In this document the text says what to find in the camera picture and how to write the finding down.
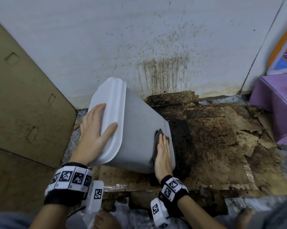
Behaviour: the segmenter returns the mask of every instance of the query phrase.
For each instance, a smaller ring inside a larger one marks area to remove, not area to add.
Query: white lid
[[[88,111],[97,104],[106,103],[101,116],[100,135],[113,123],[118,123],[114,135],[108,140],[100,157],[91,163],[92,166],[101,165],[111,161],[118,153],[122,143],[123,119],[125,110],[126,83],[122,79],[108,78],[98,87],[92,96]]]

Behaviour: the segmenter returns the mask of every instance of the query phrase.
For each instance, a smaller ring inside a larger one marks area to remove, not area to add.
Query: forearm
[[[177,201],[177,206],[184,214],[191,228],[225,229],[220,223],[204,211],[190,196],[186,195]]]
[[[30,229],[63,229],[69,210],[68,206],[63,205],[44,205],[32,222]]]

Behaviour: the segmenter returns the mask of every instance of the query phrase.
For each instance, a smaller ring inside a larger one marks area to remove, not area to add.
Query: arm
[[[155,175],[161,183],[161,180],[167,175],[172,175],[171,153],[169,143],[165,136],[159,135],[159,144],[157,145],[157,157],[155,159]],[[220,223],[213,219],[204,211],[190,196],[183,196],[177,201],[177,206],[185,216],[191,228],[200,229],[225,229]]]
[[[100,135],[100,118],[106,104],[96,105],[84,118],[80,125],[81,139],[69,162],[77,162],[88,166],[99,157],[108,139],[116,131],[118,124],[112,123]],[[31,229],[65,228],[70,207],[47,204],[42,207],[32,222]]]

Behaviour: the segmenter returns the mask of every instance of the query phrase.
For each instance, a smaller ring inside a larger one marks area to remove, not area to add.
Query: white plastic bin
[[[170,138],[172,168],[175,168],[168,122],[129,90],[123,80],[110,77],[101,84],[92,96],[88,111],[101,103],[107,106],[103,112],[100,134],[113,122],[118,123],[118,128],[92,166],[105,164],[139,173],[153,173],[154,135],[161,128]]]

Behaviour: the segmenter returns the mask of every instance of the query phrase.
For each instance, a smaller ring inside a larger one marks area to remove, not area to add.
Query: mold stain
[[[144,61],[141,66],[150,95],[176,92],[184,82],[188,57]]]

